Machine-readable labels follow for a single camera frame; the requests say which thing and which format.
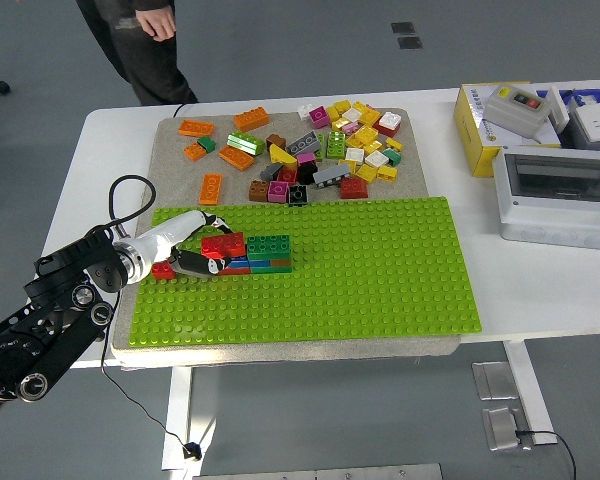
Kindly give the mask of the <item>person's left hand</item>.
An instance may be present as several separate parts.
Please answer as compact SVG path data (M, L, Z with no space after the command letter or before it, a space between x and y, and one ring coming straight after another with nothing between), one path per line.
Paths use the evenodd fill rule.
M176 34L175 15L171 6L146 11L137 10L135 15L143 31L156 42L170 40Z

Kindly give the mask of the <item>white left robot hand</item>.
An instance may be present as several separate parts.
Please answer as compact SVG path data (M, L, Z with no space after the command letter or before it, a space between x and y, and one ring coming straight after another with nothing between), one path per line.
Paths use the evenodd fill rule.
M140 235L133 241L137 253L140 279L144 278L154 264L167 260L177 273L200 278L218 275L230 265L229 257L213 259L202 254L181 251L177 248L203 227L212 226L225 234L232 230L215 214L192 210L171 218Z

